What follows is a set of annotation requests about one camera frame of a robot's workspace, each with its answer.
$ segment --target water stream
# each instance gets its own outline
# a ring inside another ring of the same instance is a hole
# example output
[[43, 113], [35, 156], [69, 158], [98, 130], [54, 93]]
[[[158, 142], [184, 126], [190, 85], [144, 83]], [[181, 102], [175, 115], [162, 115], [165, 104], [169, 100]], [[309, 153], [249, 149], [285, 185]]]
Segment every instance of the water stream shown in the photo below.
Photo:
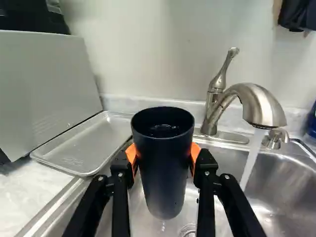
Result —
[[252, 139], [250, 140], [250, 150], [246, 162], [246, 166], [243, 170], [243, 174], [240, 181], [240, 187], [244, 191], [248, 183], [252, 168], [256, 163], [256, 159], [261, 147], [261, 141], [265, 135], [266, 130], [256, 128]]

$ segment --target faucet handle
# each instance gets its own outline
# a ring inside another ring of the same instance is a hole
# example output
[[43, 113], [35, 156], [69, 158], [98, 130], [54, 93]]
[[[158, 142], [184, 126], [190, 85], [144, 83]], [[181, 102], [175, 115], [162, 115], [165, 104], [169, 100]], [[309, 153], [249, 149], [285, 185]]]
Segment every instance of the faucet handle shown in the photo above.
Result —
[[221, 93], [226, 88], [226, 71], [232, 59], [239, 53], [239, 48], [230, 48], [227, 52], [225, 62], [218, 74], [211, 80], [208, 91]]
[[269, 134], [262, 140], [262, 145], [270, 149], [280, 149], [281, 141], [288, 143], [290, 137], [287, 131], [283, 128], [273, 128], [269, 131]]

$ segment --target orange gripper pad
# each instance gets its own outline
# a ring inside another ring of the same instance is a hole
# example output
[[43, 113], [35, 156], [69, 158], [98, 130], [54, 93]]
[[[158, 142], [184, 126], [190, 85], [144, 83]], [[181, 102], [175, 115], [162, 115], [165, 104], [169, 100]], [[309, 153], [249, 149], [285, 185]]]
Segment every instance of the orange gripper pad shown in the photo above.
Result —
[[127, 155], [127, 159], [128, 161], [131, 163], [132, 165], [132, 170], [133, 170], [133, 177], [135, 178], [136, 175], [136, 155], [137, 155], [137, 151], [136, 151], [136, 147], [135, 144], [133, 143], [132, 145], [130, 145], [126, 150], [125, 153]]
[[201, 151], [201, 147], [199, 147], [199, 145], [196, 144], [195, 142], [192, 142], [191, 164], [190, 164], [190, 170], [191, 170], [192, 177], [194, 177], [194, 172], [195, 172], [195, 168], [196, 168], [196, 161], [197, 161], [197, 158], [198, 158], [200, 151]]

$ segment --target black cup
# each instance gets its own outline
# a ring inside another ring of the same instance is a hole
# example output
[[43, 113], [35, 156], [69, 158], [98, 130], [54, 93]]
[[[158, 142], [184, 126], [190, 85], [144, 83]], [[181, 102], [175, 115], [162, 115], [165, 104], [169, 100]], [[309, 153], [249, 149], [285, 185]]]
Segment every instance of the black cup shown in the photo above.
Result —
[[168, 220], [183, 206], [194, 117], [176, 107], [155, 107], [131, 121], [146, 204], [152, 215]]

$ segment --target white wall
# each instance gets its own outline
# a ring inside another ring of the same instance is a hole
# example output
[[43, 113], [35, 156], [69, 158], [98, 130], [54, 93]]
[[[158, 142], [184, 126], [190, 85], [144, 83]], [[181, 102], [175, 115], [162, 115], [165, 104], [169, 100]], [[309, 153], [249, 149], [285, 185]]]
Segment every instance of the white wall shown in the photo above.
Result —
[[316, 99], [316, 39], [274, 27], [273, 0], [61, 0], [101, 93], [204, 100], [231, 46], [228, 86], [253, 82], [284, 106]]

